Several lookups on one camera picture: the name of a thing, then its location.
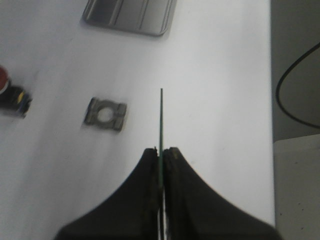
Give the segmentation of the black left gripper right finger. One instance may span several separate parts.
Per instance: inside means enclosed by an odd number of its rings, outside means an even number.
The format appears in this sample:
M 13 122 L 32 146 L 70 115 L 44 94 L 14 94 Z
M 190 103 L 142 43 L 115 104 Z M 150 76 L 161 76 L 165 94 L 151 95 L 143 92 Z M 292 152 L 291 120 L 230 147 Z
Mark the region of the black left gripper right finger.
M 215 192 L 176 147 L 163 153 L 166 214 L 172 240 L 280 240 L 269 224 Z

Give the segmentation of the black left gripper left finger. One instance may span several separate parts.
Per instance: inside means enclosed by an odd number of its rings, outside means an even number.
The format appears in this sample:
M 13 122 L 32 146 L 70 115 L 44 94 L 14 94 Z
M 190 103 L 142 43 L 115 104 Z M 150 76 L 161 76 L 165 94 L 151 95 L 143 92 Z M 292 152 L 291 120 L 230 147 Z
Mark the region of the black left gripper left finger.
M 124 183 L 104 202 L 62 227 L 57 240 L 158 239 L 158 155 L 144 150 Z

